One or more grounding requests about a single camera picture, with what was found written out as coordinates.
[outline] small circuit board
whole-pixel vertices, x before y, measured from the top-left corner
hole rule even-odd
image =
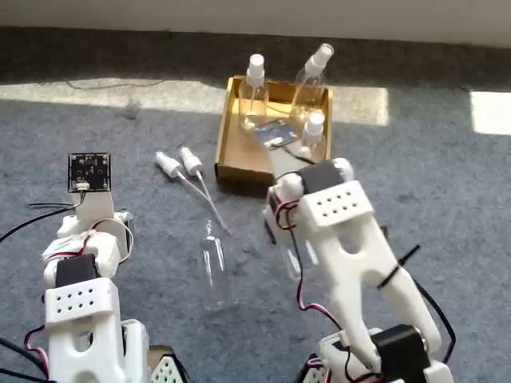
[[[273,120],[254,129],[255,136],[267,149],[272,150],[298,140],[293,128],[282,119]]]
[[[110,192],[111,174],[110,153],[71,153],[68,158],[68,192]]]

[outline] wall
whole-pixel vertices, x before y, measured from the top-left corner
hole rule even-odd
[[[511,46],[506,0],[1,0],[0,25]]]

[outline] cardboard box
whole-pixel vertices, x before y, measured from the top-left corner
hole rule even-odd
[[[231,77],[227,84],[224,114],[218,134],[215,174],[218,183],[233,192],[263,195],[267,188],[273,185],[274,180],[267,151],[256,143],[253,135],[242,132],[238,127],[238,88],[243,79],[242,76]],[[275,119],[288,117],[295,85],[278,81],[267,83],[270,92],[268,116]],[[322,99],[325,115],[323,134],[327,141],[325,159],[330,158],[331,150],[331,106],[332,91],[325,89]]]

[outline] transparent bottle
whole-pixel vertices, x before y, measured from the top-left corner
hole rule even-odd
[[[247,76],[239,87],[240,111],[239,125],[244,132],[266,122],[268,88],[264,80],[264,57],[260,54],[250,56]]]
[[[211,220],[206,223],[206,236],[200,243],[199,266],[206,310],[221,310],[235,304],[224,247],[212,233]]]
[[[291,102],[289,117],[297,133],[301,133],[309,113],[321,109],[325,88],[323,70],[333,54],[334,48],[330,44],[322,44],[296,75],[295,95]]]
[[[323,112],[315,110],[309,114],[307,122],[303,127],[303,154],[316,163],[325,159],[325,153],[327,151],[327,140],[323,135],[324,122],[325,115]]]

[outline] white spray nozzle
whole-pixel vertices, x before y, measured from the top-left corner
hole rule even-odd
[[[330,44],[322,44],[318,50],[305,63],[305,72],[313,77],[318,76],[327,66],[328,60],[334,55],[334,48]]]
[[[179,175],[181,164],[173,158],[166,156],[163,152],[156,152],[156,162],[170,178],[175,178]]]
[[[190,176],[196,176],[197,173],[202,172],[203,166],[199,157],[193,154],[186,146],[182,146],[181,149],[179,149],[179,155]]]
[[[252,87],[264,83],[264,57],[261,54],[252,54],[247,69],[247,83]]]

